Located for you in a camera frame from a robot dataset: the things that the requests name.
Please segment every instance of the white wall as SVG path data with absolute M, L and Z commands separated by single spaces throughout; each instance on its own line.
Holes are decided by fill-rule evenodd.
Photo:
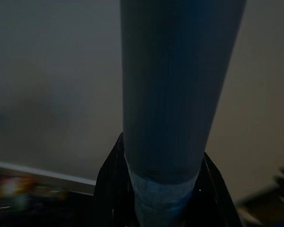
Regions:
M 96 179 L 122 131 L 119 2 L 0 0 L 0 161 Z
M 284 166 L 284 0 L 250 0 L 206 151 L 235 201 Z
M 118 1 L 4 1 L 0 161 L 96 179 L 122 131 Z M 235 201 L 284 165 L 284 0 L 248 1 L 206 151 Z

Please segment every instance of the gray wall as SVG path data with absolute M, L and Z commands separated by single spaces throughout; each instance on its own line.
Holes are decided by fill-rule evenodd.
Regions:
M 119 2 L 0 0 L 0 161 L 96 179 L 122 131 Z
M 96 179 L 122 131 L 118 1 L 3 1 L 0 161 Z M 235 201 L 284 165 L 284 0 L 248 1 L 206 151 Z

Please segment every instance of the cylindrical tube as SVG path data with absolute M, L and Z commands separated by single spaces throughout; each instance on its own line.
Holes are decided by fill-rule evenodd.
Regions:
M 196 178 L 245 0 L 121 0 L 124 147 L 160 185 Z

